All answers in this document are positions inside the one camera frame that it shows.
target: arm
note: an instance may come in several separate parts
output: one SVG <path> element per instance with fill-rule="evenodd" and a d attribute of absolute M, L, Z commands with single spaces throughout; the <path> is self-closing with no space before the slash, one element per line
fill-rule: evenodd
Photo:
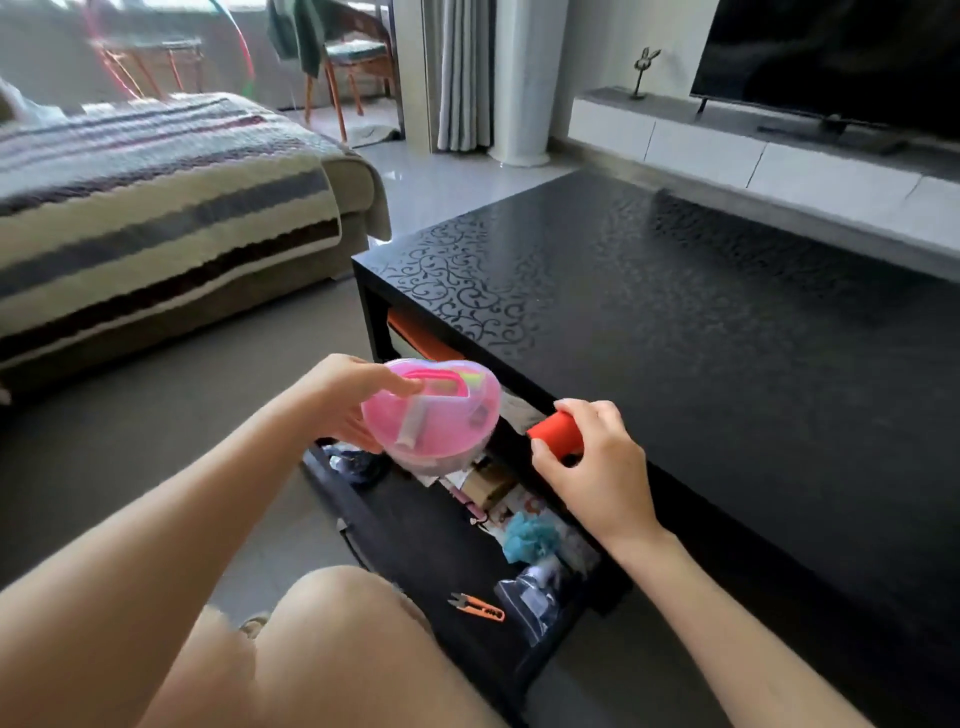
<path fill-rule="evenodd" d="M 689 650 L 736 728 L 870 723 L 686 553 L 657 521 L 646 455 L 611 402 L 563 400 L 584 457 L 566 468 L 533 442 L 534 466 L 631 575 Z"/>
<path fill-rule="evenodd" d="M 130 726 L 233 554 L 300 461 L 331 435 L 377 445 L 358 404 L 420 384 L 334 354 L 216 448 L 0 594 L 0 716 Z"/>

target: white column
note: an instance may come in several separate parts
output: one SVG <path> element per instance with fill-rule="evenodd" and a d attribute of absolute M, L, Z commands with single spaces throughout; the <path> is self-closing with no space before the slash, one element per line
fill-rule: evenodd
<path fill-rule="evenodd" d="M 546 164 L 567 0 L 498 0 L 490 156 L 514 167 Z"/>

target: striped blanket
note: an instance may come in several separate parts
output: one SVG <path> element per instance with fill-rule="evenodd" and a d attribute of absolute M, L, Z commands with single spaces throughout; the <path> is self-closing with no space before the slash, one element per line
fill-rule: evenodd
<path fill-rule="evenodd" d="M 0 127 L 0 379 L 336 245 L 329 147 L 229 94 Z"/>

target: person's left hand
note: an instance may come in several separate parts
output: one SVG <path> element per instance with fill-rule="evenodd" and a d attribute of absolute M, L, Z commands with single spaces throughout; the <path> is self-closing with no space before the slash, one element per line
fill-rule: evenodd
<path fill-rule="evenodd" d="M 360 402 L 382 389 L 410 397 L 423 388 L 419 379 L 405 379 L 383 364 L 333 353 L 281 395 L 307 418 L 310 438 L 335 437 L 369 452 L 383 450 L 363 421 Z"/>

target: red thread spool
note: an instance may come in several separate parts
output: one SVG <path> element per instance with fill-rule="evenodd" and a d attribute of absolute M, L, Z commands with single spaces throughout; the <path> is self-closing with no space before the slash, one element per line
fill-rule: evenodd
<path fill-rule="evenodd" d="M 542 440 L 559 459 L 571 452 L 584 451 L 584 438 L 573 417 L 565 412 L 554 412 L 546 420 L 527 430 L 531 440 Z"/>

